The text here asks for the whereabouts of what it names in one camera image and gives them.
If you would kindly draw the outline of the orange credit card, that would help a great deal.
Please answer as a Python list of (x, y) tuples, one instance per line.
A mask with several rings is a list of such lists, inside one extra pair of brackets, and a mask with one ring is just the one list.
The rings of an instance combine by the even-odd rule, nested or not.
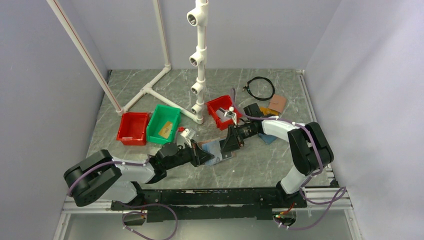
[(174, 124), (171, 121), (167, 121), (160, 131), (158, 132), (158, 135), (164, 139), (168, 139), (171, 135), (171, 132), (173, 130)]

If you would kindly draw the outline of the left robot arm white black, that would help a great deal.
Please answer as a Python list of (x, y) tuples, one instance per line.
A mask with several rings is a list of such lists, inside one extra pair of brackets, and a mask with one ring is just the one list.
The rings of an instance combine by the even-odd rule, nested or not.
[(66, 170), (63, 178), (67, 195), (78, 207), (112, 200), (137, 210), (144, 203), (140, 184), (155, 184), (167, 176), (168, 170), (187, 163), (199, 167), (214, 157), (195, 140), (184, 145), (168, 142), (143, 162), (120, 159), (101, 149)]

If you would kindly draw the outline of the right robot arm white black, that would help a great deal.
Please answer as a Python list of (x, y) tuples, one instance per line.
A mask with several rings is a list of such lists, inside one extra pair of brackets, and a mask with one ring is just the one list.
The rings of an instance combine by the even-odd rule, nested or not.
[(276, 188), (276, 203), (289, 207), (301, 188), (313, 176), (332, 163), (334, 153), (317, 122), (307, 124), (287, 122), (278, 116), (265, 115), (260, 107), (253, 103), (245, 107), (247, 122), (242, 125), (229, 125), (227, 136), (220, 141), (220, 149), (224, 153), (239, 150), (244, 140), (255, 135), (274, 136), (289, 144), (293, 166), (288, 174), (280, 180)]

